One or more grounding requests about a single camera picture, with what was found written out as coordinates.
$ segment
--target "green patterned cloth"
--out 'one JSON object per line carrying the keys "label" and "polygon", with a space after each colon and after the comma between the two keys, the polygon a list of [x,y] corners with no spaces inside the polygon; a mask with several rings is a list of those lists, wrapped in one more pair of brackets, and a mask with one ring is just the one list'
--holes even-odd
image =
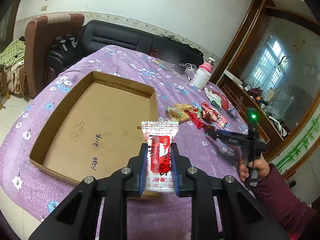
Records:
{"label": "green patterned cloth", "polygon": [[4,52],[0,53],[0,65],[4,65],[6,69],[23,60],[25,49],[26,46],[23,41],[15,40],[11,42]]}

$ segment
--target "person's arm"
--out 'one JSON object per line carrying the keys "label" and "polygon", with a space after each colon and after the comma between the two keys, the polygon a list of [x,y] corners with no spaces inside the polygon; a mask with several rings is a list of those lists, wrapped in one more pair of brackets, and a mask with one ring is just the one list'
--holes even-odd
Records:
{"label": "person's arm", "polygon": [[[260,181],[256,187],[251,187],[257,200],[263,203],[270,214],[290,233],[301,234],[308,222],[316,214],[306,203],[301,202],[291,191],[281,174],[273,164],[268,164],[263,156],[253,165],[259,170]],[[248,169],[240,163],[240,178],[242,181],[249,176]]]}

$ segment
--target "brown upholstered chair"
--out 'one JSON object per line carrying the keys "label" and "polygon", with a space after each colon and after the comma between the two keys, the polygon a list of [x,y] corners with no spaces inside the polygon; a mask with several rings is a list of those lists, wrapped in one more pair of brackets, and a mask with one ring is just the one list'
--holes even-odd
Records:
{"label": "brown upholstered chair", "polygon": [[82,14],[59,13],[31,20],[25,30],[24,70],[28,96],[35,98],[47,85],[44,61],[55,38],[66,34],[76,36],[84,22]]}

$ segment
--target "purple tablecloth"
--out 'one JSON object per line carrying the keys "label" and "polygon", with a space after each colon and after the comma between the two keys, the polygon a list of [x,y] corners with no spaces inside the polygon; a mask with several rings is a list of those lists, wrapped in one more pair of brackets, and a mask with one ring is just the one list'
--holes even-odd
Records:
{"label": "purple tablecloth", "polygon": [[[210,104],[204,91],[192,86],[187,76],[163,70],[145,54],[107,46],[83,58],[61,73],[35,98],[14,123],[0,147],[1,187],[17,205],[39,220],[46,218],[74,187],[39,171],[30,163],[29,153],[55,107],[92,70],[120,75],[154,87],[159,116],[164,119],[167,105],[196,105],[203,101]],[[221,92],[216,85],[207,85]],[[232,121],[223,109],[219,113],[229,120],[225,130],[247,132],[247,126],[238,113],[237,122]],[[181,155],[187,156],[194,166],[208,175],[218,178],[233,175],[239,180],[236,168],[239,149],[212,140],[191,121],[179,125],[174,142]],[[217,217],[221,230],[220,215]],[[179,199],[174,194],[164,194],[161,201],[128,201],[129,239],[185,239],[190,229],[190,198]]]}

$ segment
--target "cardboard box lid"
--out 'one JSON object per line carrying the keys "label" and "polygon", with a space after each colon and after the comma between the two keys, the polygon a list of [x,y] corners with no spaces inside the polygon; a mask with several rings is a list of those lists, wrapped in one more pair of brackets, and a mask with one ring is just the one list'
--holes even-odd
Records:
{"label": "cardboard box lid", "polygon": [[91,72],[66,95],[41,130],[30,161],[77,185],[110,176],[139,154],[141,121],[158,119],[153,87]]}

